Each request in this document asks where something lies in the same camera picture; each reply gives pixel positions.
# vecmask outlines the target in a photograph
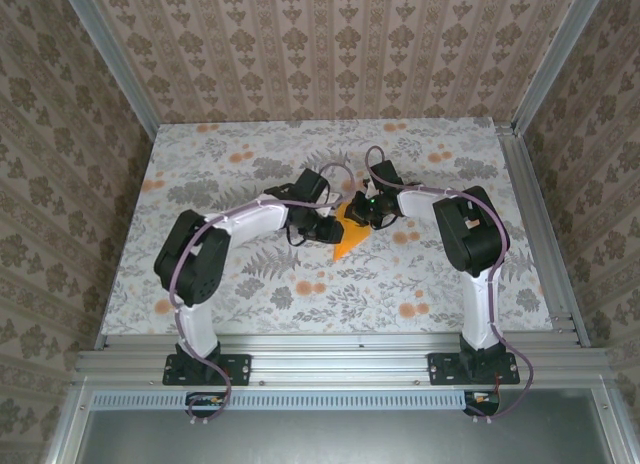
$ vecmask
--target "table surface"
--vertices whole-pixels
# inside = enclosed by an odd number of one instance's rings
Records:
[[[488,118],[161,126],[102,333],[175,333],[153,262],[185,209],[222,211],[329,162],[366,177],[381,146],[405,182],[483,186],[511,237],[500,282],[504,330],[551,329],[549,312],[493,123]],[[344,171],[328,174],[345,189]],[[221,334],[443,332],[462,328],[460,275],[435,222],[398,219],[338,262],[333,247],[290,247],[281,231],[233,249],[212,297]]]

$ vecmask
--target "damask wallpaper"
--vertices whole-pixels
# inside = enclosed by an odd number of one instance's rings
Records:
[[[163,123],[510,120],[571,0],[95,0]]]
[[[150,142],[67,0],[0,0],[0,462],[93,346]]]
[[[640,421],[640,0],[602,0],[525,140],[594,345]]]

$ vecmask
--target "orange cloth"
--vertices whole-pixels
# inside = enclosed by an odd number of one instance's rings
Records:
[[[342,234],[342,241],[333,248],[333,262],[336,262],[371,234],[370,226],[360,227],[351,219],[344,217],[348,205],[345,202],[336,210],[336,219],[342,224],[344,233]]]

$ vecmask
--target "purple cable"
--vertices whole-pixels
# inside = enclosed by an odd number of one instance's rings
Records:
[[[229,379],[229,376],[216,364],[214,364],[211,361],[207,361],[204,357],[199,356],[198,353],[193,349],[193,347],[191,347],[191,345],[189,344],[189,342],[187,341],[187,338],[185,336],[184,333],[184,329],[182,328],[182,323],[180,322],[180,318],[179,318],[179,314],[180,314],[180,309],[182,308],[183,304],[178,303],[176,301],[176,285],[178,283],[178,276],[180,275],[180,272],[182,272],[182,268],[184,267],[184,263],[187,260],[187,257],[189,256],[189,254],[191,253],[191,250],[193,249],[193,247],[196,245],[196,242],[198,242],[198,240],[200,239],[200,237],[202,237],[202,235],[207,232],[209,229],[211,229],[211,227],[213,227],[214,225],[216,225],[217,223],[224,221],[226,219],[230,219],[233,216],[236,216],[244,211],[247,211],[249,209],[254,209],[256,207],[261,207],[261,206],[265,206],[265,205],[270,205],[270,204],[279,204],[279,205],[285,205],[285,206],[299,206],[299,207],[308,207],[310,209],[322,209],[324,207],[336,207],[340,204],[342,204],[343,202],[348,202],[350,201],[353,196],[355,195],[355,188],[356,188],[356,180],[355,177],[353,176],[353,172],[351,172],[351,169],[349,169],[347,166],[345,166],[344,164],[340,164],[340,163],[329,163],[326,164],[325,166],[322,167],[322,169],[320,169],[319,174],[322,174],[324,171],[326,171],[327,169],[331,168],[331,167],[340,167],[344,170],[347,171],[347,173],[349,174],[349,179],[351,181],[351,192],[349,194],[347,194],[344,197],[340,197],[339,199],[337,199],[336,201],[326,204],[313,204],[313,203],[309,203],[309,202],[300,202],[300,201],[288,201],[288,200],[280,200],[280,199],[265,199],[263,201],[252,201],[248,204],[245,204],[244,206],[240,206],[237,207],[235,209],[231,209],[219,216],[216,216],[215,218],[213,218],[212,220],[206,222],[200,229],[198,229],[198,231],[196,231],[196,233],[193,235],[193,237],[191,238],[191,240],[187,243],[187,246],[185,247],[184,251],[182,252],[182,255],[180,256],[180,259],[178,259],[178,263],[176,264],[176,268],[173,271],[173,275],[171,276],[171,281],[169,283],[169,302],[171,302],[171,304],[173,305],[173,307],[175,308],[175,321],[176,321],[176,328],[178,330],[178,334],[180,336],[180,341],[182,342],[182,344],[184,345],[185,349],[187,350],[187,352],[189,354],[191,354],[191,356],[193,356],[194,359],[196,359],[197,361],[201,362],[202,364],[205,364],[206,366],[210,367],[211,369],[213,369],[214,371],[216,371],[220,376],[222,376],[222,378],[224,379],[225,382],[225,386],[226,386],[226,391],[225,391],[225,399],[222,402],[222,404],[220,405],[220,407],[208,418],[203,418],[201,419],[202,421],[208,421],[209,419],[215,419],[216,417],[218,417],[222,411],[227,407],[227,405],[229,404],[229,401],[231,400],[231,380]],[[197,399],[191,400],[189,402],[189,406],[187,409],[187,413],[189,414],[189,417],[191,417],[192,422],[195,422],[197,418],[196,416],[193,415],[193,403],[196,401]]]
[[[494,308],[494,302],[493,302],[493,276],[497,272],[498,268],[502,265],[502,262],[504,261],[504,257],[507,254],[507,247],[508,247],[507,233],[506,233],[506,231],[504,229],[504,225],[502,224],[502,221],[500,220],[498,215],[493,211],[493,209],[491,209],[490,206],[488,206],[487,204],[482,202],[480,199],[478,199],[477,197],[472,196],[470,194],[466,194],[466,193],[461,192],[461,191],[455,191],[453,189],[438,189],[436,187],[428,187],[428,186],[423,186],[423,185],[403,186],[403,185],[400,185],[400,184],[394,184],[392,182],[389,182],[389,181],[386,181],[386,180],[380,178],[378,175],[376,175],[375,172],[373,172],[373,170],[371,169],[371,166],[369,165],[369,156],[370,156],[372,150],[380,151],[380,154],[382,155],[382,160],[384,161],[384,157],[385,156],[384,156],[384,151],[382,150],[382,148],[380,146],[372,146],[367,150],[367,153],[365,154],[364,164],[365,164],[369,174],[372,177],[374,177],[377,181],[381,182],[382,184],[385,184],[387,186],[390,186],[390,187],[393,187],[393,188],[396,188],[396,189],[415,189],[415,190],[420,190],[420,191],[431,192],[433,194],[442,194],[442,195],[445,195],[445,196],[451,194],[451,195],[454,195],[454,196],[463,197],[463,198],[467,199],[468,201],[471,201],[474,204],[478,205],[482,210],[484,210],[487,214],[489,214],[489,216],[491,217],[493,222],[495,222],[496,227],[498,228],[498,232],[500,233],[500,241],[502,243],[502,249],[500,251],[500,256],[498,257],[498,259],[496,260],[495,264],[493,265],[493,267],[489,271],[489,276],[487,277],[487,283],[488,283],[487,288],[488,288],[488,292],[489,292],[489,325],[491,326],[491,331],[496,336],[498,341],[500,341],[500,343],[505,348],[509,349],[511,352],[513,352],[516,356],[518,356],[520,359],[522,359],[524,361],[524,363],[529,368],[529,378],[527,379],[527,383],[525,384],[524,389],[522,390],[522,392],[520,393],[520,395],[518,396],[518,398],[515,400],[515,402],[513,404],[511,404],[504,411],[501,411],[501,412],[499,412],[499,413],[497,413],[497,414],[495,414],[493,416],[483,416],[483,417],[485,417],[485,419],[487,421],[489,421],[491,419],[497,419],[499,417],[504,417],[504,416],[510,414],[516,407],[518,407],[520,405],[520,403],[522,402],[522,399],[524,399],[524,397],[529,392],[529,389],[531,389],[531,385],[533,384],[534,371],[533,371],[533,364],[531,363],[529,358],[527,356],[525,356],[522,352],[520,352],[518,349],[513,347],[509,342],[507,342],[507,340],[502,336],[502,334],[500,334],[498,332],[498,329],[495,326],[495,308]],[[475,408],[471,408],[471,409],[473,411],[475,411],[475,412],[478,412],[480,415],[482,415],[481,411],[479,411],[479,410],[477,410]]]

